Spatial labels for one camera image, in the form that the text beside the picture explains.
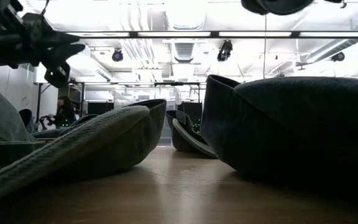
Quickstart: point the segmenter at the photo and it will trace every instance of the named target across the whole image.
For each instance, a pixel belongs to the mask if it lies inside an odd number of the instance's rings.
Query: wooden table
[[[358,208],[249,182],[217,159],[158,147],[125,173],[11,195],[0,201],[0,223],[358,224]]]

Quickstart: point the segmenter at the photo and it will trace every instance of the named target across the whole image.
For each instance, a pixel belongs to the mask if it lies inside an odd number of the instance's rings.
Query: spotlight
[[[219,49],[218,62],[224,62],[228,60],[232,50],[233,45],[231,44],[231,41],[225,40],[222,44],[222,47]]]
[[[124,56],[122,56],[121,49],[114,49],[114,53],[112,54],[112,60],[115,62],[120,62],[124,59]]]
[[[345,54],[342,52],[339,52],[338,54],[334,55],[331,60],[333,62],[342,62],[343,60],[345,60]]]

